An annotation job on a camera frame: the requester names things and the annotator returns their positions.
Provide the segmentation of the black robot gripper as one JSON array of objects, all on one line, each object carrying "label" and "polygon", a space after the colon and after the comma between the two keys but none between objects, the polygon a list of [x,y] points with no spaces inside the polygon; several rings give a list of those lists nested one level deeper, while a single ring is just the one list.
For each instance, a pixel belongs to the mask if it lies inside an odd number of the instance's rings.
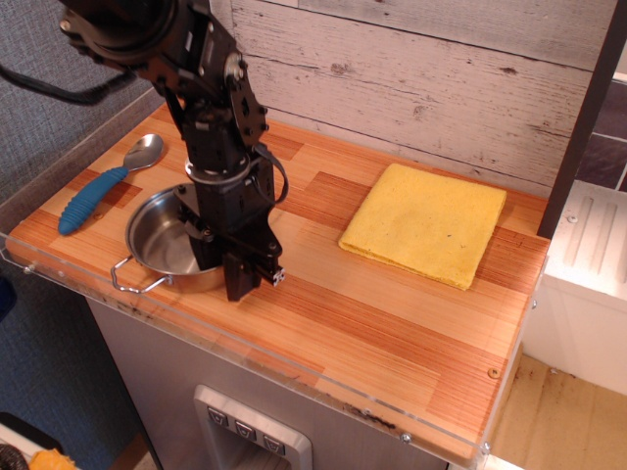
[{"label": "black robot gripper", "polygon": [[232,173],[201,170],[190,161],[191,182],[175,187],[190,245],[200,270],[223,266],[227,298],[239,302],[264,279],[280,283],[282,248],[269,227],[269,214],[288,194],[283,179],[275,195],[274,173],[285,169],[274,156],[247,157]]}]

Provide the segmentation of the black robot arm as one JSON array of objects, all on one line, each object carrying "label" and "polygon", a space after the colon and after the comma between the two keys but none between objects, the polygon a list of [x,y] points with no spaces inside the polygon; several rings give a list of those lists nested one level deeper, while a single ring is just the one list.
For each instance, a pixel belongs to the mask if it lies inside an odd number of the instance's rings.
[{"label": "black robot arm", "polygon": [[221,267],[239,301],[284,277],[269,227],[286,187],[262,136],[256,99],[237,43],[205,1],[69,1],[64,33],[94,62],[149,81],[165,98],[187,149],[189,183],[173,190],[201,268]]}]

